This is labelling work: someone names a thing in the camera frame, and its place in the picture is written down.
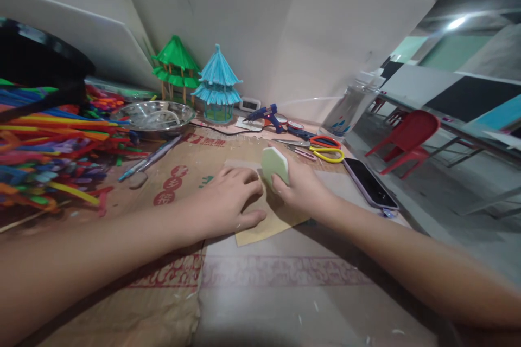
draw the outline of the stainless steel bowl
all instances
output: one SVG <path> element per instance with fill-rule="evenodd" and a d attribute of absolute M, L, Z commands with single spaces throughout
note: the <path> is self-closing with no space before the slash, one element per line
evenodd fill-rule
<path fill-rule="evenodd" d="M 184 104 L 168 101 L 131 103 L 111 115 L 112 120 L 129 117 L 130 125 L 144 139 L 169 139 L 184 131 L 195 118 L 195 111 Z"/>

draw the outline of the plastic bottle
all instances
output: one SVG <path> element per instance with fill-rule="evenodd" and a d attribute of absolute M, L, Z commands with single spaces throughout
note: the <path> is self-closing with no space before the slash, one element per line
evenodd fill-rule
<path fill-rule="evenodd" d="M 374 102 L 384 82 L 385 78 L 377 74 L 359 72 L 348 84 L 344 97 L 333 107 L 318 133 L 342 140 Z"/>

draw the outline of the smartphone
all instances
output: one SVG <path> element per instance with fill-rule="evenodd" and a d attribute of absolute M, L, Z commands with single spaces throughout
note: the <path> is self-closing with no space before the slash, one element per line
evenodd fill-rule
<path fill-rule="evenodd" d="M 371 206 L 380 209 L 399 209 L 397 203 L 364 163 L 350 158 L 345 158 L 342 163 Z"/>

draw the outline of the hot glue gun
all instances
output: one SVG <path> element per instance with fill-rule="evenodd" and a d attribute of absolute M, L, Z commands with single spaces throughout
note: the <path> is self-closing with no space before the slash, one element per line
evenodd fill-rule
<path fill-rule="evenodd" d="M 257 119 L 264 119 L 264 125 L 266 125 L 266 121 L 271 122 L 275 129 L 277 130 L 277 134 L 281 134 L 284 131 L 284 128 L 280 124 L 277 118 L 275 118 L 275 114 L 277 113 L 277 105 L 273 103 L 269 108 L 263 107 L 259 108 L 257 111 L 252 112 L 248 115 L 244 121 L 254 121 Z"/>

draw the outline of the blue paper pagoda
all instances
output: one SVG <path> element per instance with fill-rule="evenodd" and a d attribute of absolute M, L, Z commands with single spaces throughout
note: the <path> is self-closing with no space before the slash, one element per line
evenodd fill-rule
<path fill-rule="evenodd" d="M 199 72 L 201 85 L 192 93 L 205 102 L 205 119 L 210 122 L 225 124 L 233 118 L 233 105 L 243 101 L 233 86 L 242 83 L 228 65 L 215 45 L 215 53 Z"/>

